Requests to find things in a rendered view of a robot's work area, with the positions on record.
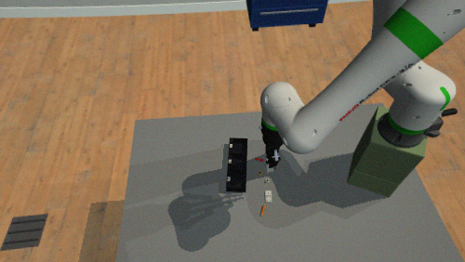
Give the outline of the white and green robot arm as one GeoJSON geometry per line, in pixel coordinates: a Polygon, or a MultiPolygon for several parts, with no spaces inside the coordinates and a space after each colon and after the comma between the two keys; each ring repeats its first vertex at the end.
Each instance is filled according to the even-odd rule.
{"type": "Polygon", "coordinates": [[[456,86],[422,60],[464,28],[465,0],[373,0],[371,40],[308,104],[289,83],[265,87],[260,97],[262,135],[283,140],[297,154],[310,153],[383,87],[393,98],[378,122],[383,139],[412,148],[425,136],[438,137],[441,116],[458,113],[456,108],[445,110],[456,86]]]}

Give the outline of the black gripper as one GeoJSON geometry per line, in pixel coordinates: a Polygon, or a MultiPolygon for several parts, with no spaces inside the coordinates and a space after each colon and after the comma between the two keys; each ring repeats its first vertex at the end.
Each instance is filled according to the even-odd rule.
{"type": "Polygon", "coordinates": [[[281,158],[277,153],[279,152],[280,147],[284,144],[283,140],[270,140],[266,137],[262,136],[263,142],[266,144],[266,172],[273,172],[275,166],[277,166],[278,162],[281,161],[281,158]],[[269,157],[269,158],[268,158],[269,157]]]}

